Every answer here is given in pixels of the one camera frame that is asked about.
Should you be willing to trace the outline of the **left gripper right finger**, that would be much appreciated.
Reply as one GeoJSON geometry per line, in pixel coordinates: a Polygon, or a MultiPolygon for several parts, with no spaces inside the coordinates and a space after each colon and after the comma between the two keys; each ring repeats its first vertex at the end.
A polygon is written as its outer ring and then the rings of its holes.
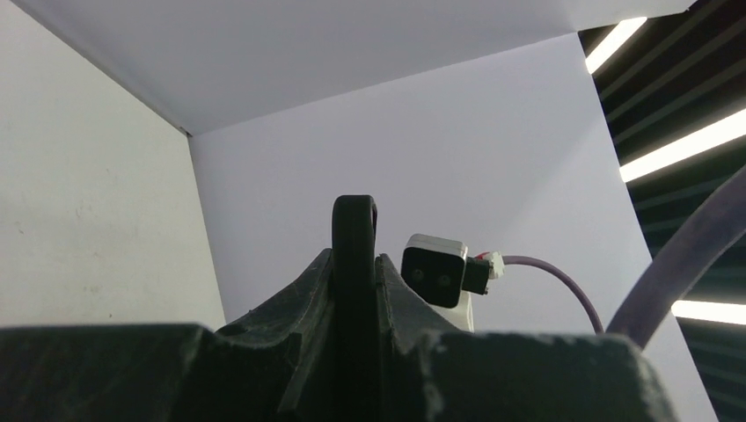
{"type": "Polygon", "coordinates": [[[375,261],[383,421],[674,421],[627,338],[471,333],[437,314],[386,255],[375,261]]]}

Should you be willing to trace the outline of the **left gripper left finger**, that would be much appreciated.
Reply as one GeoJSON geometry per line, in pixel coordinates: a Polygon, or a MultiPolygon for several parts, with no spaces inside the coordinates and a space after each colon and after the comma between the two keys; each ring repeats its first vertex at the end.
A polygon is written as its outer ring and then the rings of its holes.
{"type": "Polygon", "coordinates": [[[199,324],[1,332],[4,421],[330,421],[331,251],[217,331],[199,324]]]}

